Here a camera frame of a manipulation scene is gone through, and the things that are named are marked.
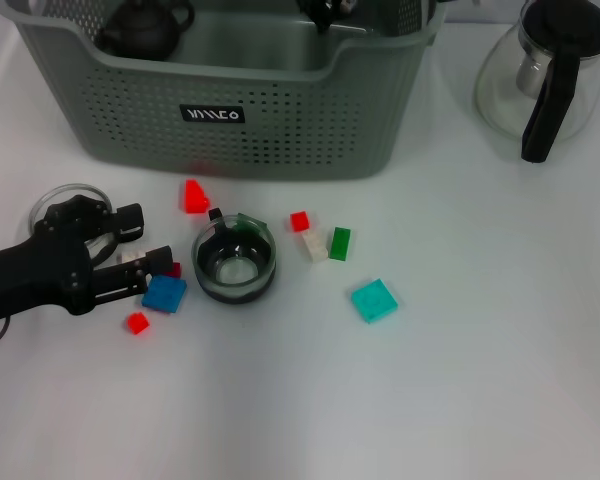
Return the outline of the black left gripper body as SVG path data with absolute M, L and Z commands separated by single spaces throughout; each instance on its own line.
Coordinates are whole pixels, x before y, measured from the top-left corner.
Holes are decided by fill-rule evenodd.
M 94 267 L 85 242 L 102 235 L 109 219 L 105 202 L 75 196 L 50 206 L 26 241 L 0 250 L 0 319 L 43 305 L 92 311 Z

